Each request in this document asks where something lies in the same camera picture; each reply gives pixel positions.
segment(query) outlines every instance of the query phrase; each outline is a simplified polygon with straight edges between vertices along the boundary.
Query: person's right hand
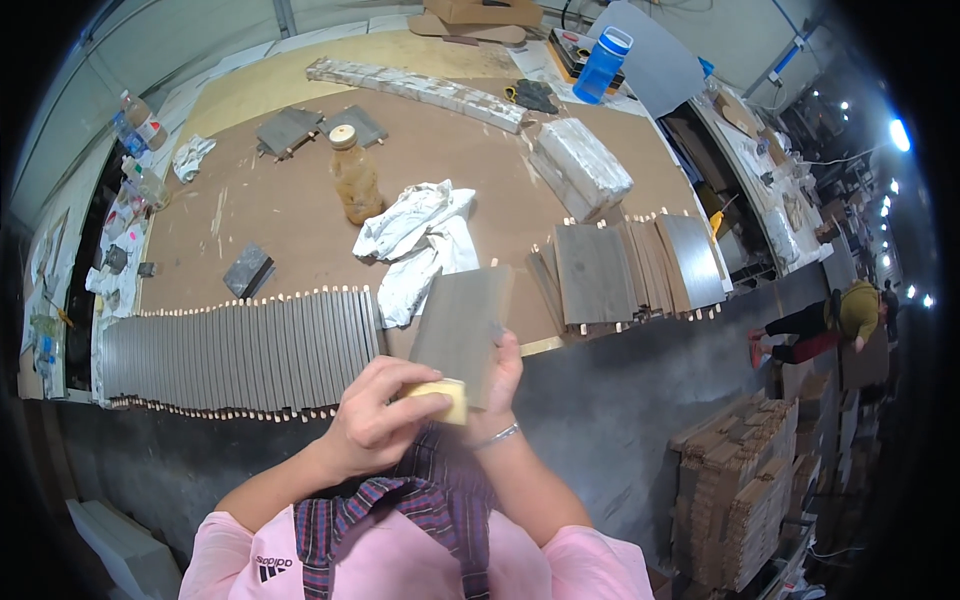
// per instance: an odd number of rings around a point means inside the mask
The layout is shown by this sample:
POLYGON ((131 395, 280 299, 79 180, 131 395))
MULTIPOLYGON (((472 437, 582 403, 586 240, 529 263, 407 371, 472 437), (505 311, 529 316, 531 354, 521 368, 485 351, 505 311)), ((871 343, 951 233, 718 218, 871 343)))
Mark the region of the person's right hand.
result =
POLYGON ((330 428, 314 442, 322 447, 319 455, 345 480, 392 467, 427 416, 449 407, 451 399, 427 394, 387 402, 405 384, 442 377, 425 365, 377 356, 344 392, 330 428))
POLYGON ((497 348, 497 359, 491 374, 492 384, 490 397, 487 398, 487 410, 470 411, 467 415, 465 439, 470 444, 491 438, 514 424, 516 420, 513 411, 514 394, 523 375, 520 344, 514 332, 509 329, 501 329, 500 337, 494 343, 497 348))

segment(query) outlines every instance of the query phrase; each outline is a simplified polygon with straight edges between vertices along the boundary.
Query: glue bottle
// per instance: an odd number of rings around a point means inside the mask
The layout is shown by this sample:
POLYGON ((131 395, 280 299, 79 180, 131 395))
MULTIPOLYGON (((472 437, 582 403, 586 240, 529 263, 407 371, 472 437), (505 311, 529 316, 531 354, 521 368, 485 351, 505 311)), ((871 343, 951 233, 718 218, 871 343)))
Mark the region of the glue bottle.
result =
POLYGON ((153 171, 141 167, 133 156, 124 156, 120 169, 130 178, 140 198, 147 201, 153 210, 163 210, 170 203, 167 186, 153 171))
POLYGON ((120 110, 130 122, 131 126, 147 143, 147 148, 156 152, 167 141, 167 131, 160 125, 160 121, 150 107, 140 98, 123 90, 120 94, 120 110))
POLYGON ((330 132, 333 157, 330 174, 340 195, 347 218, 354 225, 383 212, 383 195, 376 186, 376 167, 363 146, 357 145, 357 132, 341 125, 330 132))

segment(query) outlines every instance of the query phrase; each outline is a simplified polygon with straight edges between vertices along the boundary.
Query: ceiling light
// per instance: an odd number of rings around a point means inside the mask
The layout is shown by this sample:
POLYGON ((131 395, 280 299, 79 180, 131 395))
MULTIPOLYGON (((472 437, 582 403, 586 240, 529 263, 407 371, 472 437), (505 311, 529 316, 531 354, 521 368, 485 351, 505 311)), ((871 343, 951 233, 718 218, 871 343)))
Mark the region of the ceiling light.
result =
POLYGON ((906 129, 903 128, 903 122, 894 119, 890 122, 890 137, 894 138, 894 145, 901 152, 910 150, 910 138, 907 137, 906 129))

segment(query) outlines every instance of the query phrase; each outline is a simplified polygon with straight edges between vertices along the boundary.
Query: wrapped wooden block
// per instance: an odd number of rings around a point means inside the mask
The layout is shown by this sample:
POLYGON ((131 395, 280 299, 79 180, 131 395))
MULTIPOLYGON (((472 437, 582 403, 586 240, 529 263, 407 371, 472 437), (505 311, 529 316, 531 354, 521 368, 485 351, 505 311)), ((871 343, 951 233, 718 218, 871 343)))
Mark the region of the wrapped wooden block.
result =
POLYGON ((580 223, 616 206, 634 187, 616 157, 579 119, 545 124, 530 164, 580 223))

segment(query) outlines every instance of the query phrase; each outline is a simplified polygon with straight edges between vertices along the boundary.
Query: sponge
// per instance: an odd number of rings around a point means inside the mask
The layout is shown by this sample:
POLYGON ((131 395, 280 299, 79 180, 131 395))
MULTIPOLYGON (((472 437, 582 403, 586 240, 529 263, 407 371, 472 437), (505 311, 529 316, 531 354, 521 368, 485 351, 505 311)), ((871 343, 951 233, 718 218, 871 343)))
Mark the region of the sponge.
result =
POLYGON ((430 419, 454 425, 467 424, 467 395, 465 384, 459 379, 441 379, 426 383, 413 383, 400 390, 400 397, 424 396, 427 394, 446 394, 453 398, 450 407, 430 415, 430 419))

